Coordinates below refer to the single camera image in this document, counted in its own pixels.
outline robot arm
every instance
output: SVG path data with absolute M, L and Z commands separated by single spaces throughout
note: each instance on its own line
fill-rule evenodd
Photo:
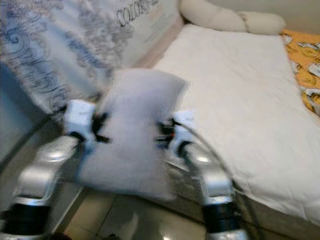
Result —
M 53 199 L 63 181 L 72 181 L 85 150 L 97 141 L 92 132 L 93 103 L 73 100 L 65 114 L 65 135 L 42 146 L 35 161 L 20 175 L 15 200 L 4 216 L 1 240 L 43 240 Z M 231 180 L 214 156 L 191 139 L 181 137 L 174 127 L 175 137 L 165 137 L 174 152 L 189 167 L 203 217 L 208 240 L 247 240 L 240 229 Z
M 79 139 L 66 135 L 38 150 L 35 161 L 18 179 L 15 200 L 4 216 L 0 239 L 45 238 L 51 205 L 60 183 L 75 174 L 83 149 Z
M 233 198 L 230 178 L 214 156 L 196 143 L 182 142 L 179 155 L 189 168 L 198 202 L 202 205 L 208 240 L 247 240 Z

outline floor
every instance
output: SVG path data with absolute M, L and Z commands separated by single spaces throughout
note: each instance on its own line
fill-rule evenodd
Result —
M 204 240 L 203 225 L 134 196 L 90 190 L 64 233 L 73 240 Z

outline yellow blanket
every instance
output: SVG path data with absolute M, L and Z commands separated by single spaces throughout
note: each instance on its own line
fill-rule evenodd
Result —
M 320 34 L 282 33 L 305 106 L 320 116 Z

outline cable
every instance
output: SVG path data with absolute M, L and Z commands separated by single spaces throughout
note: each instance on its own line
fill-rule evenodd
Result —
M 13 148 L 10 150 L 10 152 L 1 160 L 0 164 L 0 176 L 1 173 L 5 170 L 7 165 L 10 163 L 10 161 L 17 155 L 17 153 L 20 151 L 20 149 L 29 141 L 29 139 L 39 130 L 41 127 L 46 124 L 52 117 L 55 115 L 64 112 L 67 109 L 67 106 L 63 106 L 57 111 L 54 111 L 53 113 L 48 114 L 44 119 L 42 119 L 40 122 L 35 124 L 30 131 L 28 131 L 25 135 L 23 135 L 19 141 L 13 146 Z
M 220 167 L 226 172 L 226 174 L 228 175 L 228 177 L 232 180 L 232 184 L 236 190 L 236 192 L 238 192 L 240 194 L 240 196 L 242 197 L 245 206 L 247 207 L 252 220 L 254 221 L 254 224 L 257 226 L 257 231 L 259 234 L 259 238 L 261 240 L 264 240 L 264 234 L 260 228 L 260 222 L 259 219 L 251 205 L 251 203 L 249 202 L 248 197 L 245 195 L 244 190 L 233 180 L 232 174 L 231 172 L 227 169 L 227 167 L 225 166 L 224 162 L 222 161 L 222 158 L 218 155 L 218 153 L 211 147 L 211 145 L 205 140 L 204 137 L 202 137 L 199 133 L 197 133 L 195 130 L 193 130 L 192 128 L 184 125 L 183 123 L 177 122 L 175 120 L 172 120 L 174 125 L 180 126 L 182 128 L 184 128 L 185 130 L 187 130 L 189 133 L 191 133 L 192 135 L 194 135 L 197 139 L 199 139 L 203 145 L 205 145 L 205 147 L 209 150 L 210 154 L 215 157 L 218 162 Z

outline white mattress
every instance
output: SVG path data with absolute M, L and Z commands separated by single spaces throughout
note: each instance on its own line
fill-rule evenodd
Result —
M 280 36 L 186 25 L 154 68 L 190 82 L 180 109 L 250 198 L 320 225 L 320 120 Z

